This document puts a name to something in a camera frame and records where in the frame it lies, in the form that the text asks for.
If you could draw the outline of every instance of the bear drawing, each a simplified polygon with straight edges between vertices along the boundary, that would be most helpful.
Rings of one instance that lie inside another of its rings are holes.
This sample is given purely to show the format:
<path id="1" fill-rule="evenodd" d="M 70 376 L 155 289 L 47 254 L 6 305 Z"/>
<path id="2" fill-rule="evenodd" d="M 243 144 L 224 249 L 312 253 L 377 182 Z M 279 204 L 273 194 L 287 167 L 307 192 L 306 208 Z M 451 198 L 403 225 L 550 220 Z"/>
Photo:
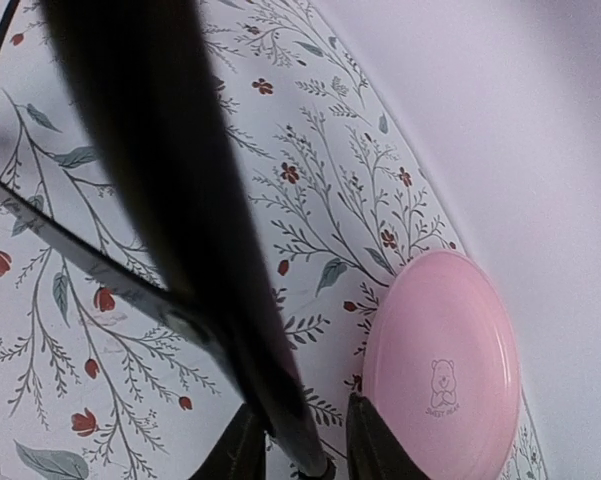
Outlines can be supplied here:
<path id="1" fill-rule="evenodd" d="M 455 405 L 456 377 L 453 373 L 453 360 L 434 360 L 431 362 L 431 368 L 431 406 L 440 408 L 443 405 Z"/>

